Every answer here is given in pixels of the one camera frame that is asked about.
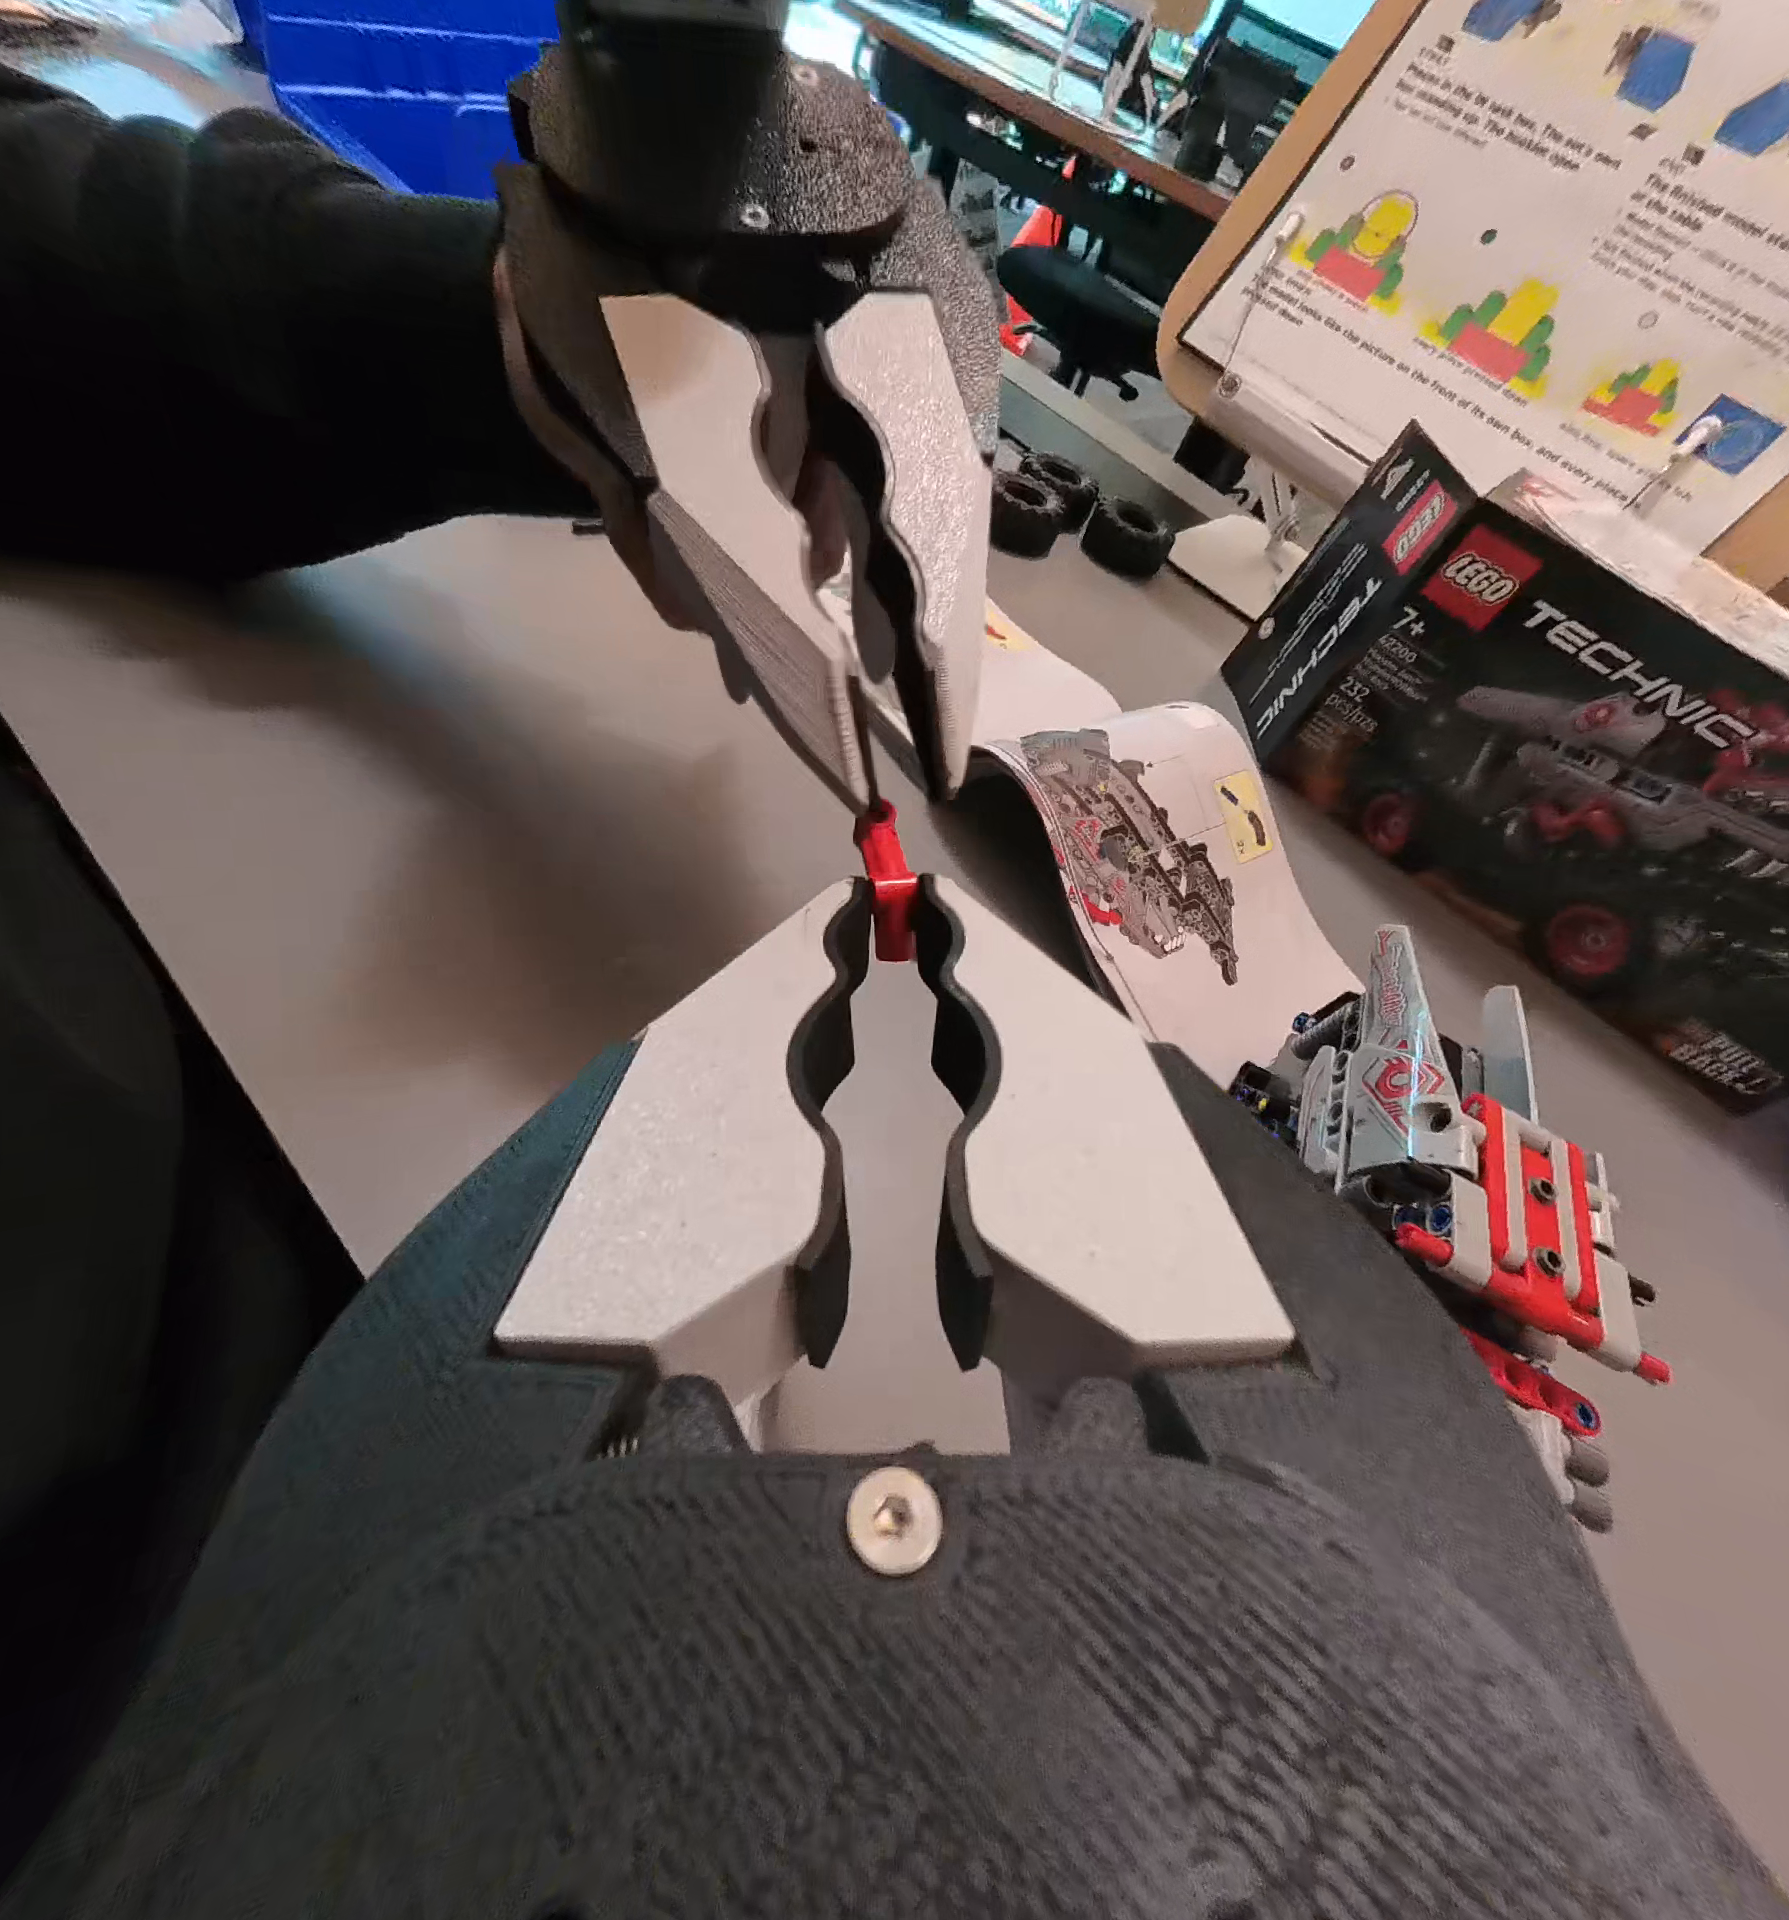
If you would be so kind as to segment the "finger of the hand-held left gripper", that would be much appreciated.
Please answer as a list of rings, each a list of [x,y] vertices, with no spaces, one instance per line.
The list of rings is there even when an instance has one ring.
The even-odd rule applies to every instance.
[[[974,753],[987,621],[994,472],[926,292],[866,292],[816,342],[823,448],[856,539],[853,621],[933,798]]]
[[[726,686],[763,708],[845,808],[868,811],[861,658],[816,596],[792,496],[807,346],[752,336],[675,292],[605,298],[601,314],[660,475],[647,531],[702,615]]]

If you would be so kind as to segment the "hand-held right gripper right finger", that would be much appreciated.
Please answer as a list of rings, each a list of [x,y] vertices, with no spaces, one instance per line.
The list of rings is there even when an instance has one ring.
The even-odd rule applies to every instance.
[[[955,1361],[1144,1374],[1286,1355],[1267,1280],[1141,1030],[951,878],[920,878],[929,1069],[959,1107],[936,1235]]]

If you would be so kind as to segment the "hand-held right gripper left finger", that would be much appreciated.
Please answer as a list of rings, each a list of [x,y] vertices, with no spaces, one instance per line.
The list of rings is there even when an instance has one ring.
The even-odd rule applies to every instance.
[[[853,878],[641,1030],[495,1326],[502,1355],[784,1377],[850,1300],[840,1142],[868,972]]]

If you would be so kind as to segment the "grey red toy truck model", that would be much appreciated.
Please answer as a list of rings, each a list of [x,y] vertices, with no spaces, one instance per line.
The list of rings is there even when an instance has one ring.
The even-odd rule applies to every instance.
[[[1607,1533],[1610,1461],[1594,1399],[1555,1374],[1566,1351],[1665,1385],[1642,1310],[1655,1290],[1616,1242],[1601,1154],[1539,1116],[1524,1000],[1500,984],[1482,1042],[1447,1040],[1411,928],[1382,924],[1363,988],[1299,1014],[1231,1098],[1408,1260],[1502,1392],[1568,1520]]]

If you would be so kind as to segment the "person's left forearm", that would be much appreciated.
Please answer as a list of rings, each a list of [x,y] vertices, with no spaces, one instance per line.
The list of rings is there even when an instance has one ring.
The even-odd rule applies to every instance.
[[[586,513],[512,398],[496,234],[278,117],[113,120],[0,64],[0,557],[246,580]]]

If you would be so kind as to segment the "grey desk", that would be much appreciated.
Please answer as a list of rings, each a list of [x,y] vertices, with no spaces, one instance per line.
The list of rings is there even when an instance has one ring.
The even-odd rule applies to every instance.
[[[1789,1293],[1751,1145],[1572,1017],[1542,1116],[1694,1310],[1627,1402],[1630,1617],[1415,1271],[1166,1042],[1295,1354],[1055,1385],[954,1451],[959,1107],[843,1090],[836,1361],[741,1387],[499,1355],[635,1042],[856,875],[848,821],[595,539],[516,517],[203,592],[0,557],[0,718],[360,1268],[4,1918],[1789,1918],[1677,1708],[1789,1708]],[[845,1444],[884,1419],[885,1447]]]

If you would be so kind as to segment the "person's left hand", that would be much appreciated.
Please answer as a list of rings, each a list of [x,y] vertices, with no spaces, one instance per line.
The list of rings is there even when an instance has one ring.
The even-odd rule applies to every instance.
[[[667,628],[714,639],[721,637],[721,623],[667,528],[670,504],[666,487],[653,487],[650,494],[595,487],[601,531],[640,584],[644,602]]]

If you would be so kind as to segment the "black office chair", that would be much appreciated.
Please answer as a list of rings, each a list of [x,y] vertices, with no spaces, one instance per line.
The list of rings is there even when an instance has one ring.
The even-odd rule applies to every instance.
[[[1055,381],[1084,394],[1091,382],[1136,398],[1136,377],[1155,377],[1163,311],[1065,246],[1007,246],[1000,284],[1028,326],[1057,350]]]

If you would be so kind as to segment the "blue plastic bin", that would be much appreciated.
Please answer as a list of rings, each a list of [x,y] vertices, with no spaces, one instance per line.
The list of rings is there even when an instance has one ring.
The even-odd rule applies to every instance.
[[[275,106],[386,188],[495,199],[553,3],[236,3]]]

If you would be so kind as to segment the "building instruction booklet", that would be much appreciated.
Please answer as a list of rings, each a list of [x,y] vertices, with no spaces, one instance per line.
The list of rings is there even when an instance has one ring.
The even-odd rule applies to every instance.
[[[985,623],[971,766],[938,818],[997,904],[1224,1087],[1360,995],[1234,719],[1125,708],[997,602]]]

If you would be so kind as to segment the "white board stand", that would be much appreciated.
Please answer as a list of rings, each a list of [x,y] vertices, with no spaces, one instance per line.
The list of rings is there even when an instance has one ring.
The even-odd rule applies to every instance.
[[[1224,435],[1245,448],[1244,494],[1228,513],[1180,531],[1168,565],[1237,618],[1257,618],[1363,484],[1370,456],[1308,426]]]

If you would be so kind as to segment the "wooden background table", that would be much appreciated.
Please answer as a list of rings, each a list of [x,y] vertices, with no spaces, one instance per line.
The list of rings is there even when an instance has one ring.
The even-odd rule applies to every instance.
[[[1163,157],[1147,131],[1107,124],[1084,114],[1086,88],[1081,80],[1061,79],[1051,92],[1051,57],[1041,51],[981,37],[975,27],[946,24],[907,3],[833,3],[833,12],[868,37],[974,92],[991,114],[1025,121],[1061,151],[1112,165],[1128,179],[1144,182],[1199,218],[1216,220],[1234,199],[1234,195],[1183,175]]]

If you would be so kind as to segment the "black toy set box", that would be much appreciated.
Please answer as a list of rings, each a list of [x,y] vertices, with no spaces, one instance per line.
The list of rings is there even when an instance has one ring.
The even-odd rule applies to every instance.
[[[1789,1098],[1789,683],[1408,422],[1224,666],[1267,772],[1722,1107]]]

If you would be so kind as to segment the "instruction board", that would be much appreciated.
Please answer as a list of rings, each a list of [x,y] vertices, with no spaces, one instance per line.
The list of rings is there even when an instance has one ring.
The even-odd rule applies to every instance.
[[[1324,500],[1421,423],[1789,574],[1789,3],[1378,3],[1163,314],[1168,391]]]

